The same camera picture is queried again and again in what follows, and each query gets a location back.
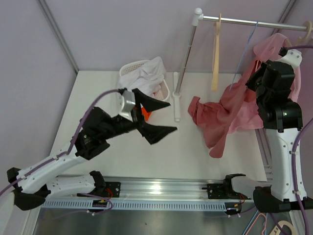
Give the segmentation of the blue wire hanger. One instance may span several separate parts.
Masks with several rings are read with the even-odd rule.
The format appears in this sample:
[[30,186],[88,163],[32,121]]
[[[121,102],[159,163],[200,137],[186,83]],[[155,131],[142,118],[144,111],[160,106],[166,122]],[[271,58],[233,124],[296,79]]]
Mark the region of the blue wire hanger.
[[247,50],[248,50],[248,46],[249,46],[250,41],[251,41],[251,39],[252,39],[252,37],[253,37],[253,34],[254,34],[255,31],[256,31],[256,28],[258,27],[258,24],[259,24],[259,21],[256,22],[256,24],[255,24],[253,30],[251,31],[251,33],[250,33],[250,35],[249,35],[249,37],[248,37],[248,40],[247,40],[246,45],[245,45],[245,48],[244,48],[244,50],[243,50],[243,53],[242,53],[242,55],[241,55],[241,57],[240,57],[240,60],[239,60],[239,62],[238,62],[236,71],[235,71],[235,73],[234,73],[233,80],[232,80],[232,83],[231,83],[231,85],[230,85],[229,91],[231,91],[231,89],[232,89],[232,87],[233,87],[233,84],[235,83],[236,75],[239,73],[239,69],[240,69],[240,67],[241,67],[241,65],[242,65],[242,62],[243,62],[244,58],[245,58],[245,54],[246,54],[246,52],[247,52]]

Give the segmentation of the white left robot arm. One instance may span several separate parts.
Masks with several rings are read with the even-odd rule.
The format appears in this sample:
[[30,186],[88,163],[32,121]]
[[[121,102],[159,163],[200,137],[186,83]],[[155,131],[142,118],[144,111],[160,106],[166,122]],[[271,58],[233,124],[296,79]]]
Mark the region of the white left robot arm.
[[[96,104],[113,93],[120,95],[121,105],[119,113],[111,117]],[[152,112],[168,106],[170,103],[147,96],[139,89],[113,89],[101,93],[88,107],[73,137],[59,153],[28,168],[13,167],[7,171],[8,187],[13,187],[13,205],[28,211],[41,206],[47,199],[73,194],[103,199],[107,186],[99,171],[69,178],[61,175],[103,153],[110,147],[109,139],[134,130],[149,144],[158,143],[177,128],[148,124],[141,109]]]

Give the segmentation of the light pink t shirt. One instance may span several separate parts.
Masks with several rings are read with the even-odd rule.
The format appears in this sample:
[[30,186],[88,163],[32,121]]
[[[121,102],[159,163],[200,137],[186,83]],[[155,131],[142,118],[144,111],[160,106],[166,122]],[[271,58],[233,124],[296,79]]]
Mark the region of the light pink t shirt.
[[302,55],[288,46],[288,38],[276,33],[254,47],[255,62],[242,76],[246,80],[247,94],[229,133],[261,128],[279,132],[302,128],[302,111],[297,104]]

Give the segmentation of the orange t shirt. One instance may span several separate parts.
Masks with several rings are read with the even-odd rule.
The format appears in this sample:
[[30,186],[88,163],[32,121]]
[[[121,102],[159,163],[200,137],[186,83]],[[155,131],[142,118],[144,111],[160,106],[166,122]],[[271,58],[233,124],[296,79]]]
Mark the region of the orange t shirt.
[[141,108],[141,112],[142,112],[142,115],[144,116],[144,120],[145,121],[148,121],[149,120],[149,117],[151,116],[152,112],[148,112],[146,111],[146,109],[144,107]]

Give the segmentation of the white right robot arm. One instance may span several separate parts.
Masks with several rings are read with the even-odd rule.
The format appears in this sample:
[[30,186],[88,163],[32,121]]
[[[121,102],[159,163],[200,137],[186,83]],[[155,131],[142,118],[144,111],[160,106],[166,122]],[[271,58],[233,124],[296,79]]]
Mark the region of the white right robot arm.
[[296,153],[303,131],[302,111],[289,98],[295,74],[291,65],[268,60],[250,77],[246,86],[255,92],[272,159],[271,183],[254,181],[244,174],[227,175],[223,194],[239,193],[254,201],[260,212],[311,210],[313,200],[302,183],[300,157]]

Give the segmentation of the coral red t shirt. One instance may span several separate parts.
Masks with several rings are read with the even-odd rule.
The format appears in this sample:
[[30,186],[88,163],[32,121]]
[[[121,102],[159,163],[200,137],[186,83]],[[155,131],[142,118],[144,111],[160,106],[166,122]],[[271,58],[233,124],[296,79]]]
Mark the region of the coral red t shirt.
[[199,97],[193,97],[188,113],[202,130],[212,158],[223,156],[228,134],[263,128],[255,92],[246,87],[246,82],[260,63],[259,60],[251,62],[239,81],[227,86],[219,102],[201,103]]

